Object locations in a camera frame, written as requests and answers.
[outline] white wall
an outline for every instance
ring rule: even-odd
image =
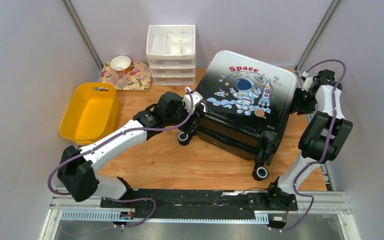
[[[196,25],[196,64],[231,50],[294,66],[331,0],[72,0],[102,62],[146,60],[149,25]]]
[[[46,180],[70,144],[63,114],[76,86],[98,75],[59,0],[0,0],[0,239],[39,237]]]
[[[342,1],[305,69],[329,58],[347,64],[341,106],[354,123],[330,174],[347,194],[361,239],[384,239],[383,1]],[[323,67],[341,72],[334,64]]]

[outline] white bowl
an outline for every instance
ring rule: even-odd
[[[109,63],[109,66],[115,71],[122,71],[122,70],[126,70],[131,63],[132,63],[132,60],[130,60],[128,56],[118,56],[113,60],[111,60],[111,62]]]

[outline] rocket illustration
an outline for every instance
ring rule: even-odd
[[[271,80],[268,79],[267,83],[264,86],[264,89],[262,90],[262,96],[260,100],[258,101],[258,104],[262,107],[264,112],[271,113],[270,110],[270,93],[272,92],[272,83]]]
[[[214,95],[225,98],[226,96],[229,96],[229,93],[223,91],[221,88],[219,88],[220,91],[216,91]]]

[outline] metal pole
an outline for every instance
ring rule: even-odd
[[[342,0],[332,0],[330,2],[329,7],[327,8],[326,12],[324,13],[323,18],[321,19],[320,24],[318,25],[317,29],[315,30],[310,42],[307,45],[307,48],[305,49],[304,53],[302,54],[301,58],[299,59],[298,64],[295,67],[296,71],[301,71],[301,68],[303,67],[304,63],[308,59],[311,51],[313,50],[314,46],[316,45],[317,41],[319,40],[320,36],[323,33],[323,30],[325,30],[326,26],[328,25],[330,19],[332,18],[333,14],[335,13],[335,10],[338,8],[339,3]]]
[[[99,70],[101,70],[103,67],[101,60],[98,56],[97,51],[95,50],[94,46],[92,45],[92,42],[89,39],[89,36],[86,33],[86,30],[83,27],[83,24],[80,21],[79,16],[77,15],[77,12],[73,6],[72,1],[71,0],[61,0],[61,2],[62,2],[62,4],[64,4],[64,7],[67,10],[68,15],[70,16],[75,28],[77,29],[78,33],[80,34],[80,37],[83,40],[84,45],[86,46],[87,50],[89,51],[90,56],[92,57],[93,61],[96,64],[96,67]]]

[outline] metal floor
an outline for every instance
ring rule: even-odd
[[[286,227],[296,223],[301,216],[290,214]],[[99,233],[69,237],[60,231],[61,226],[70,234],[84,234],[111,226],[102,221],[60,221],[56,240],[344,240],[336,214],[309,214],[298,228],[289,232],[269,231],[257,224],[211,224],[211,223],[159,223],[148,222],[126,228],[109,229]]]

